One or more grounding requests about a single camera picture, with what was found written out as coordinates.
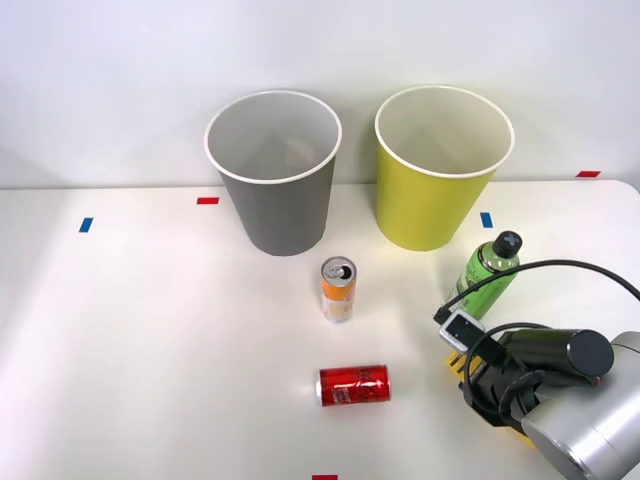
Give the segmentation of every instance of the green bottle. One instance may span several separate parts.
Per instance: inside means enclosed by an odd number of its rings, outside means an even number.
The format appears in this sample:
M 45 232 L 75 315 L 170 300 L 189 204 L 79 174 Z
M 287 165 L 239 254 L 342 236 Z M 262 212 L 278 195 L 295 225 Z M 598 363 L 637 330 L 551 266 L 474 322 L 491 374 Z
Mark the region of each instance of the green bottle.
M 495 272 L 501 272 L 520 264 L 518 251 L 522 246 L 522 238 L 516 232 L 506 231 L 498 235 L 494 242 L 487 242 L 478 247 L 471 255 L 465 271 L 456 282 L 456 287 L 451 292 L 449 300 L 462 293 L 467 288 Z M 464 309 L 476 320 L 482 319 L 495 303 L 502 292 L 516 277 L 516 274 L 503 277 L 482 287 L 477 292 L 470 293 L 457 304 L 451 307 Z

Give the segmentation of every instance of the red soda can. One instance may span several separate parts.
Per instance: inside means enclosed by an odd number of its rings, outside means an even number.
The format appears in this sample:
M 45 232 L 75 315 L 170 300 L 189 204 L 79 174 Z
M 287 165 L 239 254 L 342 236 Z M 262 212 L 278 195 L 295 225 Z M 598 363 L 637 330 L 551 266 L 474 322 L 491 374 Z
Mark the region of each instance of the red soda can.
M 316 395 L 323 407 L 388 402 L 391 382 L 386 365 L 320 370 Z

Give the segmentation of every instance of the white table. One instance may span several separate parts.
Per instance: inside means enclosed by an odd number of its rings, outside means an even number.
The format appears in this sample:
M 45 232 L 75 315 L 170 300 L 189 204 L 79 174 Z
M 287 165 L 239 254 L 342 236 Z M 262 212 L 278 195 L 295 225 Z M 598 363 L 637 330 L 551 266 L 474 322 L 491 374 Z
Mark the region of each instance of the white table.
M 223 188 L 0 192 L 0 479 L 560 478 L 466 407 L 431 314 L 501 229 L 523 236 L 523 261 L 587 260 L 640 285 L 640 196 L 493 183 L 451 243 L 415 253 L 380 233 L 374 195 L 335 186 L 323 240 L 276 258 Z M 342 325 L 319 308 L 320 264 L 338 254 L 359 270 Z M 521 273 L 486 317 L 508 321 L 612 338 L 640 328 L 640 305 L 551 267 Z M 319 368 L 370 363 L 389 366 L 391 402 L 317 405 Z

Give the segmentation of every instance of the can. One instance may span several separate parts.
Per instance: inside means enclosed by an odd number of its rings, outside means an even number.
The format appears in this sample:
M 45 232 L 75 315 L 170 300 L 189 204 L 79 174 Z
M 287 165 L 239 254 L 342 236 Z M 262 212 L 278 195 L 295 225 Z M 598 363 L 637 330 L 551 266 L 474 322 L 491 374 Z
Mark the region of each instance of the can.
M 320 370 L 316 396 L 323 407 L 388 402 L 391 400 L 389 371 L 386 365 Z
M 344 322 L 353 312 L 357 270 L 347 257 L 330 257 L 320 269 L 322 313 L 332 322 Z

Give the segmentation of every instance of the blue tape marker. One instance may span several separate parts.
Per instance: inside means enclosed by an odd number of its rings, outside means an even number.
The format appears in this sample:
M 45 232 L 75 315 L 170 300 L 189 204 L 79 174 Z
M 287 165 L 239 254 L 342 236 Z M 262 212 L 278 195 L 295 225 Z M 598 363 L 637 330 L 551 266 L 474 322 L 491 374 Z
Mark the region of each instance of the blue tape marker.
M 93 222 L 93 217 L 87 217 L 82 221 L 82 225 L 80 225 L 80 233 L 87 233 L 91 228 L 91 223 Z
M 484 228 L 493 228 L 493 222 L 491 221 L 491 214 L 489 212 L 480 212 L 480 218 L 482 219 L 482 226 Z

